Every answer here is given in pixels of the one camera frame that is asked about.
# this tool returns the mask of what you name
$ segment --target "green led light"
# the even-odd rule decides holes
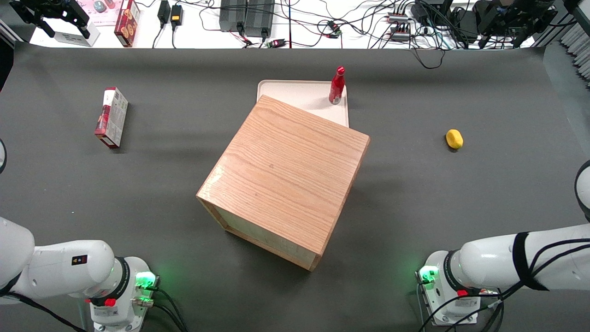
[[[152,287],[156,283],[156,275],[147,271],[135,275],[135,285],[138,287]]]
[[[426,284],[429,284],[434,281],[436,276],[438,275],[438,267],[436,266],[423,266],[419,271],[420,276],[422,277],[422,281]]]

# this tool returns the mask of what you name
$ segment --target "power supply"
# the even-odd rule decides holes
[[[221,0],[219,28],[221,31],[243,33],[246,22],[246,0]]]
[[[246,11],[248,37],[269,38],[273,27],[274,0],[250,0]]]

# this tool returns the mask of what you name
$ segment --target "warning label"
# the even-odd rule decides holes
[[[94,315],[96,317],[112,317],[119,315],[119,309],[117,307],[99,308],[94,307]]]
[[[455,307],[469,308],[469,307],[475,307],[476,305],[477,305],[477,300],[472,299],[472,298],[465,298],[465,299],[455,301]]]

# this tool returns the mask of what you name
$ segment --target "cardboard box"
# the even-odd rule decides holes
[[[117,24],[114,26],[114,34],[123,47],[133,46],[133,40],[137,34],[139,14],[139,8],[134,0],[124,0],[121,3],[119,18],[117,19]]]
[[[196,196],[228,232],[313,271],[369,141],[262,96]]]
[[[108,87],[104,90],[103,111],[99,116],[94,134],[111,149],[121,146],[128,104],[127,99],[116,87]]]
[[[78,28],[68,23],[65,26],[60,26],[59,28],[54,29],[55,36],[53,38],[61,43],[91,47],[100,36],[100,31],[92,22],[88,22],[86,30],[90,32],[90,37],[88,39],[80,34]]]

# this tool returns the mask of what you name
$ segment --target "white tray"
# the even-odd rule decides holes
[[[338,105],[328,101],[332,82],[263,80],[258,84],[258,100],[262,95],[306,110],[311,114],[348,127],[346,86]]]

